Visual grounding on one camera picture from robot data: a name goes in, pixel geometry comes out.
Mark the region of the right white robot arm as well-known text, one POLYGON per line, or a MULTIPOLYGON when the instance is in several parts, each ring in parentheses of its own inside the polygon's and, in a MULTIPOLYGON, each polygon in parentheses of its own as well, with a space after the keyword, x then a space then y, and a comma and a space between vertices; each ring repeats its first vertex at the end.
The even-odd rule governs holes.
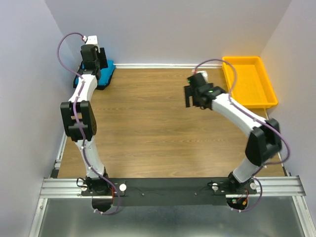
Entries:
POLYGON ((274 157, 282 148, 279 137, 279 123, 275 119, 267 120, 256 115, 219 86, 207 82, 207 73, 202 71, 187 78, 184 87, 186 107, 193 106, 210 109, 226 117, 248 138, 245 158, 228 176, 228 190, 234 194, 245 188, 252 176, 274 157))

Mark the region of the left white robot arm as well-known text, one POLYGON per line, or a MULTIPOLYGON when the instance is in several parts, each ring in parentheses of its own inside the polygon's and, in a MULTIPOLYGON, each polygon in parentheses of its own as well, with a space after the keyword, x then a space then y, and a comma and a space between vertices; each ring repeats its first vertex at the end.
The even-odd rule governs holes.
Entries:
POLYGON ((110 192, 108 175, 96 148, 96 119, 90 100, 101 77, 101 69, 106 68, 103 48, 93 44, 81 47, 82 68, 77 72, 78 84, 74 94, 60 105, 65 133, 80 150, 86 176, 79 187, 87 195, 105 196, 110 192))

